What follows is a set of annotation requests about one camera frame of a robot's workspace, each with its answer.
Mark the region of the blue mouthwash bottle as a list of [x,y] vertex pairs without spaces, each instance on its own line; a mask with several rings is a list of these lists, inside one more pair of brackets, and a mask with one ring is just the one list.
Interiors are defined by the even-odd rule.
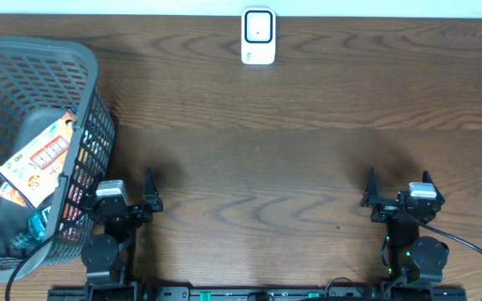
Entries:
[[22,249],[43,241],[49,221],[51,206],[35,211],[27,220],[27,229],[13,239],[13,246]]

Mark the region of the yellow snack bag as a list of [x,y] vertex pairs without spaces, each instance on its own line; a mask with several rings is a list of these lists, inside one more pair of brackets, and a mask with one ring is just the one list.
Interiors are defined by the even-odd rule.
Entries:
[[58,187],[74,133],[73,109],[41,109],[26,117],[13,153],[0,165],[0,177],[36,208]]

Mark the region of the orange Kleenex tissue pack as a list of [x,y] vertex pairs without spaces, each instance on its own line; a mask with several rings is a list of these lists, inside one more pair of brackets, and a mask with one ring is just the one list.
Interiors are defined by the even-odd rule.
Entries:
[[27,203],[21,196],[20,192],[16,189],[14,189],[8,182],[4,182],[0,186],[0,197],[10,201],[14,204],[17,204],[21,207],[26,207]]

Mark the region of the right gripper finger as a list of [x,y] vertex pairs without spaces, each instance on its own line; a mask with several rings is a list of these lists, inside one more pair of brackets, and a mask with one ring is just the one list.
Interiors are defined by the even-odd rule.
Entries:
[[444,204],[445,203],[445,198],[443,197],[443,195],[441,194],[441,192],[439,191],[439,189],[436,187],[436,185],[434,184],[433,182],[433,179],[432,177],[430,176],[429,172],[428,171],[424,171],[423,172],[423,183],[428,183],[428,184],[431,184],[433,186],[433,189],[434,191],[436,192],[436,197],[435,197],[435,200],[440,203],[440,204]]
[[367,182],[366,190],[363,193],[360,206],[361,207],[374,207],[378,204],[378,185],[375,170],[372,168],[369,172],[369,179]]

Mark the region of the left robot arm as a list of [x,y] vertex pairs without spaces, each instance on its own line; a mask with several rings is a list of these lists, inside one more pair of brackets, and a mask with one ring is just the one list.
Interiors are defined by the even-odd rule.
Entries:
[[146,169],[143,198],[140,205],[128,205],[128,194],[122,180],[104,181],[95,176],[83,196],[83,212],[102,226],[101,234],[91,236],[81,250],[86,267],[86,300],[153,300],[154,293],[133,276],[136,233],[163,211],[162,199],[153,181],[152,169]]

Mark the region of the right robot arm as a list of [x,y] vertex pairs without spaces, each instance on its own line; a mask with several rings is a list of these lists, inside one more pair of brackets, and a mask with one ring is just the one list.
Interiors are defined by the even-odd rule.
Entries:
[[379,196],[376,173],[371,170],[360,206],[372,209],[371,221],[387,225],[381,258],[389,279],[380,284],[384,299],[419,297],[433,299],[433,286],[443,279],[449,247],[419,228],[432,221],[445,199],[425,171],[420,182],[411,182],[393,199]]

